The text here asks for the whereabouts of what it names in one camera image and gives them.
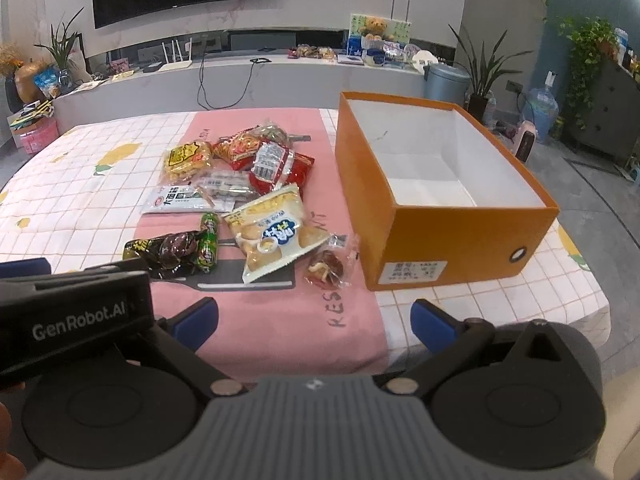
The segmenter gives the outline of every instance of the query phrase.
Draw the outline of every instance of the pink box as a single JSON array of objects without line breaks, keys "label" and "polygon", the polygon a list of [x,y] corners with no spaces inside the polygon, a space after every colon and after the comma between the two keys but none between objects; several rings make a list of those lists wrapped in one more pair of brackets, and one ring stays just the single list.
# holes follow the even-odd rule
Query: pink box
[{"label": "pink box", "polygon": [[58,138],[58,124],[53,117],[44,117],[35,123],[30,132],[20,134],[22,146],[27,153],[38,153]]}]

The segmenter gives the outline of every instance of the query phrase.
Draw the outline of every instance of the blue water bottle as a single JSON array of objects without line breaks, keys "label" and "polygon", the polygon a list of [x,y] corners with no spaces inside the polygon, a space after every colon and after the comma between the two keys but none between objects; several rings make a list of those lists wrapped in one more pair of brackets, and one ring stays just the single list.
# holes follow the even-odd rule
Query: blue water bottle
[{"label": "blue water bottle", "polygon": [[522,108],[520,119],[531,121],[538,131],[537,142],[546,144],[549,139],[549,130],[558,118],[558,102],[551,93],[551,88],[556,80],[556,74],[549,72],[546,76],[544,88],[533,88],[526,95],[526,101]]}]

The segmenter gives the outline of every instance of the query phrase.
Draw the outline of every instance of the table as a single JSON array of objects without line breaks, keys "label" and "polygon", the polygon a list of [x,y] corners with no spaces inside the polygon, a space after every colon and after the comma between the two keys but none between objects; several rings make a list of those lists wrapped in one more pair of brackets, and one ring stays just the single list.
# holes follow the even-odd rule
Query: table
[{"label": "table", "polygon": [[[331,157],[336,110],[182,112],[78,126],[37,154],[0,193],[0,261],[43,255],[54,272],[67,272],[120,259],[132,238],[196,228],[199,215],[142,215],[162,154],[181,141],[211,140],[267,118],[291,133],[311,135],[312,142],[300,147],[316,158],[305,206],[312,221],[348,231],[344,198],[322,191],[339,182]],[[239,250],[221,248],[221,260],[239,259],[229,251]],[[409,329],[417,298],[459,319],[484,317],[500,325],[545,317],[571,323],[594,346],[610,330],[608,301],[557,222],[514,278],[373,293],[359,269],[354,286],[335,298],[295,277],[280,277],[271,290],[261,291],[239,290],[233,283],[156,282],[154,309],[172,316],[202,295],[214,296],[220,327],[198,354],[242,380],[410,366],[425,353]],[[287,288],[287,280],[295,288]]]}]

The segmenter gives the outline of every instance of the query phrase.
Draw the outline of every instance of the open box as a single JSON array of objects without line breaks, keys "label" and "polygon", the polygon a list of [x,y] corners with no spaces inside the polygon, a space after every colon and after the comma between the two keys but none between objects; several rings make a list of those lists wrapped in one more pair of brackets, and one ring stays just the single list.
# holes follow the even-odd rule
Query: open box
[{"label": "open box", "polygon": [[558,215],[457,105],[344,92],[335,157],[370,290],[514,276]]}]

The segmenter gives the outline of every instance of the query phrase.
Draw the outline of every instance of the person's hand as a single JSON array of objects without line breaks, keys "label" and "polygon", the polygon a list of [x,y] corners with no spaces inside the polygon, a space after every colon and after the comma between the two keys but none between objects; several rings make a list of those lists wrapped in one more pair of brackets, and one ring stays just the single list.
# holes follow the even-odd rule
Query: person's hand
[{"label": "person's hand", "polygon": [[[21,390],[24,384],[14,386],[8,391]],[[20,480],[27,476],[27,471],[15,456],[6,452],[6,445],[11,434],[11,415],[9,410],[0,402],[0,480]]]}]

